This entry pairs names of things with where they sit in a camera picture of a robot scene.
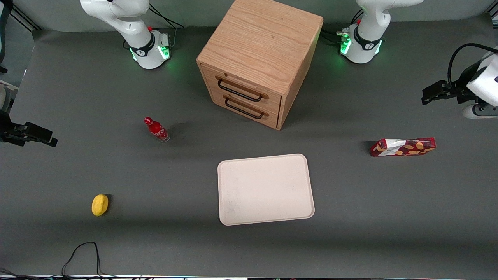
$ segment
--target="wooden cabinet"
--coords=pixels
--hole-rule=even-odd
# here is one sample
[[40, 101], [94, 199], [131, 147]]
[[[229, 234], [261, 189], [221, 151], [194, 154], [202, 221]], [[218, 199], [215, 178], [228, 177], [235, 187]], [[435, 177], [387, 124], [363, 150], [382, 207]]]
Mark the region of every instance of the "wooden cabinet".
[[280, 130], [323, 18], [272, 0], [235, 0], [197, 57], [213, 102]]

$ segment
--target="gray table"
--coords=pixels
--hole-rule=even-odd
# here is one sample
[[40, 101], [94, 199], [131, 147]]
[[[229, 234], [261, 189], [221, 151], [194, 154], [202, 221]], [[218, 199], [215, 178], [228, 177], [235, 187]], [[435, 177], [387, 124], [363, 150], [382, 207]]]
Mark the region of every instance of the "gray table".
[[[59, 144], [0, 145], [2, 266], [56, 273], [93, 240], [111, 274], [498, 277], [498, 123], [464, 119], [456, 100], [420, 103], [458, 46], [492, 44], [489, 16], [393, 23], [368, 65], [320, 40], [280, 132], [211, 102], [195, 58], [212, 32], [179, 30], [171, 61], [151, 71], [116, 32], [36, 34], [11, 117], [53, 130]], [[455, 76], [483, 54], [463, 50]], [[171, 141], [152, 139], [145, 116]], [[369, 141], [419, 137], [438, 148], [368, 154]], [[289, 153], [308, 158], [315, 215], [222, 225], [218, 163]], [[96, 218], [99, 193], [113, 205]], [[82, 248], [68, 273], [94, 267], [93, 248]]]

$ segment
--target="red bottle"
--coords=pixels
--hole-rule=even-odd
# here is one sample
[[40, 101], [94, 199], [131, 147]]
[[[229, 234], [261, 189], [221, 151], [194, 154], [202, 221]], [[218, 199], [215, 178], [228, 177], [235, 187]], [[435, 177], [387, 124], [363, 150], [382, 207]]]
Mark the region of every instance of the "red bottle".
[[169, 140], [170, 135], [160, 123], [153, 121], [150, 117], [143, 119], [143, 122], [149, 127], [150, 133], [154, 134], [161, 142]]

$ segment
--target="plastic tray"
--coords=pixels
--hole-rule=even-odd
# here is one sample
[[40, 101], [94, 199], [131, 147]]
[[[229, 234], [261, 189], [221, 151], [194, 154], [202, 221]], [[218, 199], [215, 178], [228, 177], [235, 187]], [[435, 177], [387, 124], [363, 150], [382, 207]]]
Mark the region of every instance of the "plastic tray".
[[218, 194], [226, 226], [307, 219], [315, 213], [302, 154], [222, 161]]

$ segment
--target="drawer handle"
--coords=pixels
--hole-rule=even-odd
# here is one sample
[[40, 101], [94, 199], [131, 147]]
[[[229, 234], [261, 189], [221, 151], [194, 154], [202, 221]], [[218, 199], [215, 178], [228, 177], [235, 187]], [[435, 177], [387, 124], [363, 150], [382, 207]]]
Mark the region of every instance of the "drawer handle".
[[229, 100], [229, 98], [228, 98], [228, 97], [226, 97], [226, 98], [225, 98], [225, 105], [227, 105], [227, 107], [228, 107], [228, 108], [232, 108], [232, 109], [234, 109], [235, 111], [241, 112], [241, 113], [242, 113], [242, 114], [244, 114], [244, 115], [248, 115], [248, 116], [249, 116], [249, 117], [251, 117], [251, 118], [254, 118], [254, 119], [256, 119], [256, 120], [259, 120], [259, 119], [261, 119], [261, 118], [263, 117], [263, 115], [264, 115], [264, 113], [261, 113], [261, 115], [259, 115], [259, 116], [256, 116], [256, 115], [253, 115], [253, 114], [251, 114], [251, 113], [248, 113], [248, 112], [246, 112], [246, 111], [244, 111], [244, 110], [242, 110], [242, 109], [239, 109], [239, 108], [237, 108], [237, 107], [235, 107], [235, 106], [233, 106], [233, 105], [228, 104], [228, 100]]
[[218, 79], [218, 86], [220, 87], [220, 89], [222, 89], [222, 90], [226, 90], [226, 91], [228, 91], [228, 92], [230, 92], [230, 93], [233, 93], [233, 94], [235, 94], [235, 95], [238, 95], [238, 96], [240, 96], [240, 97], [242, 97], [242, 98], [245, 98], [245, 99], [247, 99], [247, 100], [251, 100], [252, 102], [259, 102], [259, 101], [261, 101], [261, 98], [263, 97], [263, 95], [262, 95], [262, 94], [260, 94], [260, 95], [259, 95], [259, 97], [258, 97], [257, 99], [254, 99], [254, 98], [249, 97], [249, 96], [247, 96], [247, 95], [245, 95], [245, 94], [242, 94], [242, 93], [237, 92], [237, 91], [235, 91], [235, 90], [233, 90], [233, 89], [229, 89], [229, 88], [227, 88], [227, 87], [223, 86], [223, 85], [221, 84], [221, 82], [223, 82], [223, 80], [222, 80], [222, 79]]

